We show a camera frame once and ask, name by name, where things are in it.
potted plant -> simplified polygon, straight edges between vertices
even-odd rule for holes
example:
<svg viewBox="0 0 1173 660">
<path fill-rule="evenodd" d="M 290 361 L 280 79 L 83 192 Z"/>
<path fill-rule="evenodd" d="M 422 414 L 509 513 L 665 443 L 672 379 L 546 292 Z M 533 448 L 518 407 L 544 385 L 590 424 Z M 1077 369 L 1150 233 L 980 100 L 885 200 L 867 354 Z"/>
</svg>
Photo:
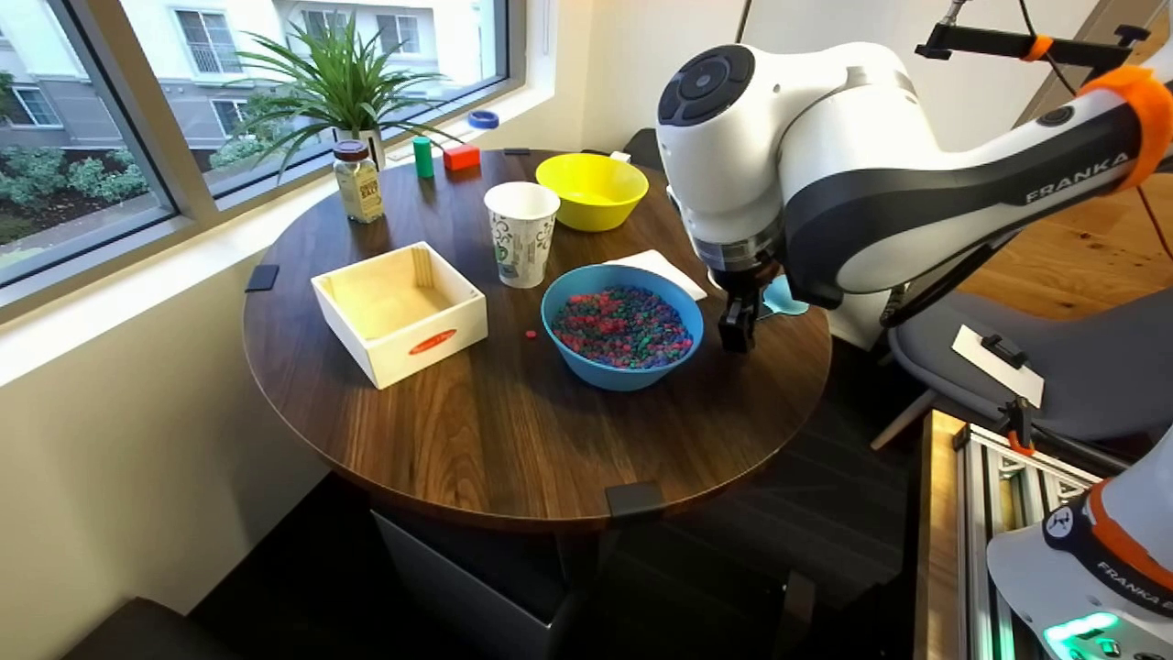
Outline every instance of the potted plant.
<svg viewBox="0 0 1173 660">
<path fill-rule="evenodd" d="M 364 140 L 382 163 L 382 119 L 404 105 L 426 102 L 422 79 L 438 72 L 389 68 L 393 50 L 377 34 L 360 36 L 355 18 L 309 28 L 290 22 L 287 39 L 254 34 L 258 50 L 242 50 L 261 72 L 280 85 L 246 102 L 242 130 L 261 135 L 261 156 L 283 149 L 283 170 L 317 135 Z"/>
</svg>

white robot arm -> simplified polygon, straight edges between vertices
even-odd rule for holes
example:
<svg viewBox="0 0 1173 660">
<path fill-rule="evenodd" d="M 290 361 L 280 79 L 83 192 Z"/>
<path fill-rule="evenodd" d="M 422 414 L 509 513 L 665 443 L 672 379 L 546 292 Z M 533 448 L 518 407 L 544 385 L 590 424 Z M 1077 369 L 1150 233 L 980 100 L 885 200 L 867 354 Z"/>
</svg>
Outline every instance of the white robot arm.
<svg viewBox="0 0 1173 660">
<path fill-rule="evenodd" d="M 1145 64 L 1156 85 L 1173 79 L 1173 46 Z M 834 326 L 837 316 L 861 317 L 845 338 L 868 344 L 1023 223 L 1118 187 L 1150 140 L 1145 130 L 1122 91 L 1085 91 L 945 155 L 887 46 L 769 53 L 726 44 L 665 88 L 658 143 L 686 232 L 731 292 L 724 342 L 748 349 L 777 269 L 799 302 L 834 311 Z"/>
</svg>

